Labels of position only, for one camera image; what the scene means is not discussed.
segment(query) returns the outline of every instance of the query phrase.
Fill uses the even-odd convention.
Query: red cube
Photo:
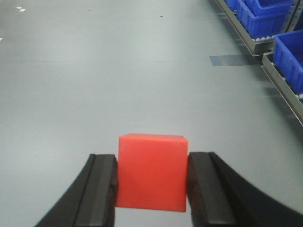
[[[121,136],[116,206],[185,212],[187,149],[183,136]]]

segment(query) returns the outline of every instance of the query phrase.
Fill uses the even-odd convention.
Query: dark floor patch
[[[261,65],[262,56],[252,57],[251,55],[222,55],[209,56],[213,66],[243,66]]]

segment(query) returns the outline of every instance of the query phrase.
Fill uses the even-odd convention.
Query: metal shelf rail
[[[248,34],[246,29],[243,27],[241,22],[237,19],[235,13],[229,8],[225,0],[216,0],[222,11],[227,16],[228,20],[230,21],[231,25],[234,27],[246,47],[248,48],[249,52],[252,56],[260,56],[264,53],[272,53],[275,47],[275,41],[273,39],[270,40],[255,40],[252,39],[251,36]],[[303,6],[303,0],[293,0],[293,4],[287,14],[285,19],[283,28],[281,33],[289,31],[290,25],[296,25],[297,22],[294,21],[294,14],[298,16],[298,9],[300,4]]]
[[[297,24],[299,22],[299,20],[302,20],[303,17],[303,0],[300,0],[298,1],[297,3],[297,7],[295,9],[295,12],[294,12],[294,15],[292,17],[292,20],[289,24],[289,27],[288,27],[288,32],[292,32],[294,30],[296,30],[296,27],[297,27]]]
[[[275,67],[273,60],[273,54],[264,54],[262,63],[263,70],[268,75],[270,80],[274,83],[279,93],[286,101],[288,106],[291,108],[295,116],[298,118],[300,123],[303,125],[303,104],[300,100],[303,100],[302,95],[296,95],[289,85],[286,83],[283,76]]]

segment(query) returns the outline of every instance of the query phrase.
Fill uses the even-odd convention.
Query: blue plastic crate
[[[243,0],[238,0],[237,10],[238,20],[254,39],[279,34],[288,13],[255,16]]]
[[[255,16],[288,12],[293,0],[244,0]]]
[[[303,93],[303,30],[275,36],[274,63],[296,94]]]
[[[237,0],[225,0],[231,10],[237,9]]]

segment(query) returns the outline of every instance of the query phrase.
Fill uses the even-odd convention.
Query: shelf
[[[303,104],[298,99],[298,96],[292,91],[289,85],[285,82],[279,71],[272,63],[273,54],[264,54],[262,63],[263,70],[274,83],[279,93],[289,105],[293,113],[296,115],[300,123],[303,125]]]
[[[242,39],[252,56],[260,56],[264,53],[272,53],[275,45],[274,40],[266,40],[260,42],[254,41],[248,34],[248,32],[245,30],[243,25],[240,23],[240,21],[237,19],[234,12],[229,8],[225,0],[217,0],[217,3],[227,16],[231,25],[239,34],[240,38]]]

